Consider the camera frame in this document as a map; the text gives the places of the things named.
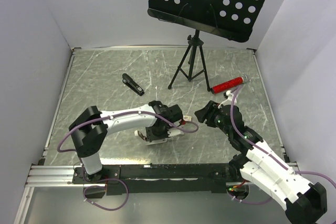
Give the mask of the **white stapler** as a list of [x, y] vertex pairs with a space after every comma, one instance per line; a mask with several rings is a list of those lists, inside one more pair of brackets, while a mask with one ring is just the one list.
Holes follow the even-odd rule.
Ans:
[[141, 131], [134, 131], [134, 136], [139, 138], [145, 145], [155, 145], [166, 143], [169, 138], [184, 135], [184, 132], [177, 130], [175, 128], [169, 129], [166, 133], [163, 133], [160, 136], [152, 134], [151, 130], [146, 129], [146, 133], [143, 134]]

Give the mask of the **black stapler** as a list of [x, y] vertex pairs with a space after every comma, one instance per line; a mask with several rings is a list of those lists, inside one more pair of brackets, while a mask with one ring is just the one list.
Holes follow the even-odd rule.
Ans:
[[137, 95], [144, 95], [144, 90], [126, 73], [122, 74], [122, 82]]

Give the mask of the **white staple box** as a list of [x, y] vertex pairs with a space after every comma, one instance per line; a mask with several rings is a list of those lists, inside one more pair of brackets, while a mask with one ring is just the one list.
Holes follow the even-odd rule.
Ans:
[[183, 120], [184, 120], [185, 122], [191, 122], [191, 121], [192, 121], [192, 117], [191, 117], [191, 116], [188, 116], [188, 115], [184, 115], [184, 116], [183, 116]]

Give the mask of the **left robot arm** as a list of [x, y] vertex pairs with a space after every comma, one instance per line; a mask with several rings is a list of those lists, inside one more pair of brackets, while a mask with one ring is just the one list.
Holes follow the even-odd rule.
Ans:
[[96, 106], [88, 107], [69, 127], [83, 166], [84, 181], [98, 183], [104, 178], [99, 150], [108, 135], [135, 129], [136, 137], [148, 145], [157, 144], [182, 134], [182, 130], [172, 126], [182, 121], [183, 112], [178, 105], [168, 107], [160, 101], [120, 111], [100, 111]]

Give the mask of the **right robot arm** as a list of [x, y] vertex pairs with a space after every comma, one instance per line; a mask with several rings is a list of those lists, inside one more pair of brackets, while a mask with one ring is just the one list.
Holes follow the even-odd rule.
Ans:
[[315, 223], [327, 212], [325, 187], [297, 174], [275, 154], [257, 132], [245, 125], [237, 106], [209, 101], [195, 116], [200, 123], [220, 129], [240, 152], [230, 162], [230, 177], [258, 186], [282, 207], [291, 223]]

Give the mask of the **red glitter tube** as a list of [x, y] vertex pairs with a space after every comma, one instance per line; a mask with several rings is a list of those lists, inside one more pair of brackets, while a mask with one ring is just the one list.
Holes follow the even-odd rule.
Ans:
[[230, 90], [230, 89], [232, 89], [236, 86], [239, 86], [241, 84], [246, 83], [248, 80], [249, 80], [249, 77], [246, 74], [244, 74], [240, 77], [237, 77], [237, 78], [231, 79], [229, 81], [226, 81], [224, 83], [213, 86], [211, 88], [211, 93], [212, 94], [218, 94], [218, 93], [221, 93], [223, 91]]

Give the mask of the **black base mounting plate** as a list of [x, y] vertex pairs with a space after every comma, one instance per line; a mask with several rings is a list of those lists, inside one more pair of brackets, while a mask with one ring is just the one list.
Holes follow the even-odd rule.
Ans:
[[[103, 185], [107, 189], [107, 195], [120, 195], [125, 192], [124, 186], [117, 181], [118, 178], [101, 179], [93, 184]], [[226, 193], [229, 186], [243, 182], [227, 183], [219, 180], [210, 180], [206, 178], [197, 179], [160, 179], [160, 180], [135, 180], [127, 179], [123, 181], [129, 190], [129, 193], [181, 193], [181, 192], [199, 192], [210, 191], [212, 193]]]

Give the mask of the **black tripod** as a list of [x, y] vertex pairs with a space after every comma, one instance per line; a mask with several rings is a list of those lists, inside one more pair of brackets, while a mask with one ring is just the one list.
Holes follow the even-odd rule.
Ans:
[[[208, 74], [207, 74], [207, 68], [206, 68], [206, 63], [205, 63], [205, 56], [204, 56], [204, 50], [203, 50], [203, 44], [204, 42], [200, 39], [200, 31], [199, 30], [195, 30], [194, 35], [189, 35], [187, 38], [188, 41], [188, 47], [177, 67], [177, 70], [175, 71], [175, 74], [172, 78], [172, 80], [170, 81], [169, 85], [168, 85], [168, 89], [171, 90], [172, 86], [174, 84], [174, 81], [177, 77], [177, 75], [179, 73], [182, 73], [183, 76], [188, 80], [188, 82], [191, 82], [192, 80], [194, 80], [196, 77], [198, 77], [201, 74], [204, 74], [205, 77], [205, 82], [206, 82], [206, 90], [208, 92], [211, 91], [210, 85], [209, 85], [209, 79], [208, 79]], [[200, 51], [200, 57], [201, 57], [201, 62], [202, 62], [202, 66], [203, 69], [201, 71], [199, 71], [196, 74], [193, 74], [194, 71], [194, 64], [195, 64], [195, 58], [196, 58], [196, 53], [197, 51]], [[189, 65], [189, 69], [188, 69], [188, 73], [186, 73], [183, 70], [183, 64], [184, 61], [186, 60], [187, 56], [189, 56], [189, 60], [188, 60], [188, 65]]]

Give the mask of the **aluminium rail frame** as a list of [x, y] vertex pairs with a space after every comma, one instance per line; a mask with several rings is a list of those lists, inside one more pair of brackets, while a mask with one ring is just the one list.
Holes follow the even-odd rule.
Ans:
[[241, 182], [238, 170], [223, 164], [126, 164], [103, 165], [94, 175], [87, 175], [80, 166], [39, 166], [30, 168], [26, 187], [61, 187], [93, 184], [101, 179], [160, 180], [206, 178], [227, 183]]

